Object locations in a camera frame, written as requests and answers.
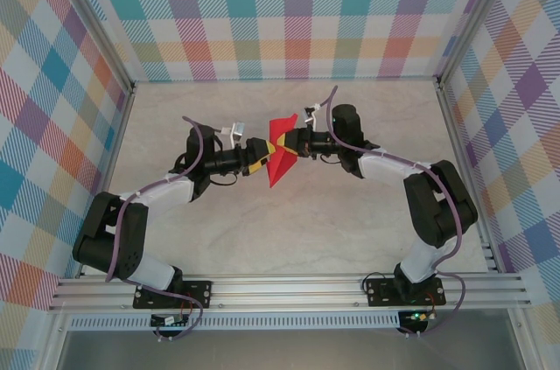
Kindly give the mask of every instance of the plaid backdrop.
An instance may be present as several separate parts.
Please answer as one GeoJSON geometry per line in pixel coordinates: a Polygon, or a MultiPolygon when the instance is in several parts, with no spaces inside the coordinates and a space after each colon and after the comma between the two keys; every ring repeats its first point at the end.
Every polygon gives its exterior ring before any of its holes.
{"type": "Polygon", "coordinates": [[[560,0],[497,0],[449,95],[508,271],[560,363],[560,0]]]}
{"type": "Polygon", "coordinates": [[[69,0],[0,0],[0,368],[32,362],[125,93],[69,0]]]}
{"type": "Polygon", "coordinates": [[[131,75],[150,81],[432,76],[442,31],[464,9],[458,0],[106,0],[107,10],[90,1],[131,75]]]}

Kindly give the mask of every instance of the red folded paper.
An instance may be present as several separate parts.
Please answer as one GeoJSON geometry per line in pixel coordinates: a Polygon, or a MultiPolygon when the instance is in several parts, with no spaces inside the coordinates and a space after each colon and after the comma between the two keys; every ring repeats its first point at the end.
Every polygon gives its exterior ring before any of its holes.
{"type": "Polygon", "coordinates": [[[269,162],[266,163],[270,187],[274,186],[298,160],[298,156],[289,153],[284,147],[277,145],[278,138],[282,134],[294,129],[297,121],[298,114],[294,114],[289,118],[277,118],[270,121],[270,142],[274,144],[276,149],[270,156],[269,162]]]}

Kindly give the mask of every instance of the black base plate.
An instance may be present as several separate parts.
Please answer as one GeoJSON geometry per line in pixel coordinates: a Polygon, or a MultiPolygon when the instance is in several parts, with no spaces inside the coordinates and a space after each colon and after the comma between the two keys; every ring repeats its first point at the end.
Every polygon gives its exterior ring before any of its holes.
{"type": "MultiPolygon", "coordinates": [[[[212,296],[211,281],[183,281],[182,294],[198,300],[204,309],[210,307],[212,296]]],[[[148,290],[136,288],[134,293],[133,309],[180,309],[183,300],[180,298],[162,296],[148,290]]],[[[185,304],[184,309],[188,311],[190,304],[185,304]]]]}
{"type": "Polygon", "coordinates": [[[445,301],[444,287],[439,278],[431,278],[422,293],[418,293],[411,301],[404,302],[394,285],[395,278],[368,278],[366,280],[367,304],[375,306],[432,306],[430,293],[436,306],[443,306],[445,301]]]}

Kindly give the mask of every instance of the black cable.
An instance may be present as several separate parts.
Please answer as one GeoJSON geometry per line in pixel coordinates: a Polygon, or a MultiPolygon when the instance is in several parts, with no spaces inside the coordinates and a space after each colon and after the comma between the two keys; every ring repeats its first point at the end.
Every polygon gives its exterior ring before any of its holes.
{"type": "Polygon", "coordinates": [[[237,173],[232,173],[229,172],[227,173],[227,175],[234,175],[235,176],[235,180],[233,182],[228,182],[226,184],[222,184],[221,182],[215,182],[212,179],[210,179],[210,183],[216,186],[231,186],[231,185],[235,185],[235,183],[237,182],[237,173]]]}
{"type": "Polygon", "coordinates": [[[367,294],[368,292],[366,291],[366,281],[368,280],[369,276],[374,276],[374,275],[378,275],[378,276],[382,276],[383,279],[387,278],[384,274],[382,274],[381,272],[372,272],[370,274],[367,274],[363,280],[361,280],[361,290],[367,294]]]}
{"type": "Polygon", "coordinates": [[[318,158],[321,159],[321,162],[326,163],[326,164],[341,164],[342,162],[339,160],[338,162],[327,162],[325,160],[325,155],[321,154],[318,158]]]}

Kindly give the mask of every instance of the marble surface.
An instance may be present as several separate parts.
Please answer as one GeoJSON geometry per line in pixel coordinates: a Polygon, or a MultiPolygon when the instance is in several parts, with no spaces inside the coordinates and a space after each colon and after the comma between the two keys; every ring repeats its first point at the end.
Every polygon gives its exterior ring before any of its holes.
{"type": "MultiPolygon", "coordinates": [[[[411,159],[454,160],[429,81],[337,84],[335,104],[357,107],[370,141],[411,159]]],[[[300,113],[332,87],[328,80],[141,84],[110,190],[138,189],[172,167],[189,130],[182,115],[215,128],[242,121],[245,137],[267,138],[270,119],[300,113]]],[[[326,129],[324,113],[318,130],[326,129]]],[[[211,185],[157,219],[145,251],[193,274],[390,272],[415,238],[403,189],[299,159],[272,189],[264,168],[231,187],[211,185]]],[[[487,270],[475,228],[440,268],[487,270]]]]}

